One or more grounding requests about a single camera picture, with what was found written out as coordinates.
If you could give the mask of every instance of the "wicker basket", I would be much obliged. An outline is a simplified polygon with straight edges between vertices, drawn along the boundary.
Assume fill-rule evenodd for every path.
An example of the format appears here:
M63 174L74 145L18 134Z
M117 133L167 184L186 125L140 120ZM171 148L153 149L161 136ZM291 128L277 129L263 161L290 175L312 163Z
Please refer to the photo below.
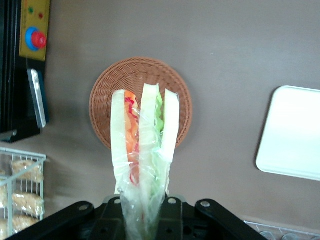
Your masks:
M105 70L96 81L90 96L90 118L99 139L109 149L112 95L116 90L128 90L136 95L140 106L144 84L159 83L164 97L165 89L179 94L180 123L176 147L185 139L192 122L192 100L184 80L169 65L147 57L132 57L119 61Z

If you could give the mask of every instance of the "wire basket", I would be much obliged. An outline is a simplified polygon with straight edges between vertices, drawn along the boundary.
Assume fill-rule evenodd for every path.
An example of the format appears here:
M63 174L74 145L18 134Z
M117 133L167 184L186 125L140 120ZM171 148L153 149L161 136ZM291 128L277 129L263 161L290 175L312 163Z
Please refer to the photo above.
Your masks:
M46 155L0 147L0 240L44 218Z
M105 70L96 81L90 96L89 111L93 129L102 143L111 149L110 120L112 95L127 90L141 103L144 84L159 83L162 98L165 89L178 93L180 101L178 147L187 136L192 122L192 99L182 77L166 63L148 57L132 57Z

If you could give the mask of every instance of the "gray surface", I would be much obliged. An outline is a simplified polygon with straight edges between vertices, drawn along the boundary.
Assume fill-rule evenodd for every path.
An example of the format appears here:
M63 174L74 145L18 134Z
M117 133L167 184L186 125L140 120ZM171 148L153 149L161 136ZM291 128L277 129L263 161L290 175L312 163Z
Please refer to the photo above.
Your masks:
M187 83L194 115L170 192L212 198L243 220L320 233L318 181L255 164L269 101L282 85L320 89L320 1L53 0L40 136L2 146L47 154L47 215L114 193L111 152L89 97L99 75L133 56L160 59Z

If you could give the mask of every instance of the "red button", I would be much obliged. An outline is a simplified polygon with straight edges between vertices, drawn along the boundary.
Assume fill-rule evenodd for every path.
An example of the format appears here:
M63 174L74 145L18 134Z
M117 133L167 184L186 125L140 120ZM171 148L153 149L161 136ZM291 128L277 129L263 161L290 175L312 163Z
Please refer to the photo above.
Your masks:
M42 32L35 31L31 36L31 42L36 48L43 49L47 45L47 38Z

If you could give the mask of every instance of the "carrot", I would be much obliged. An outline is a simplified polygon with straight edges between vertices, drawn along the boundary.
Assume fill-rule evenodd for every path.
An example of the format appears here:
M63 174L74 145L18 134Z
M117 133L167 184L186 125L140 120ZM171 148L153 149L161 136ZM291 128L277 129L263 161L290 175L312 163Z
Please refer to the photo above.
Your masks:
M130 163L130 181L139 184L139 114L136 95L124 92L125 140L128 162Z

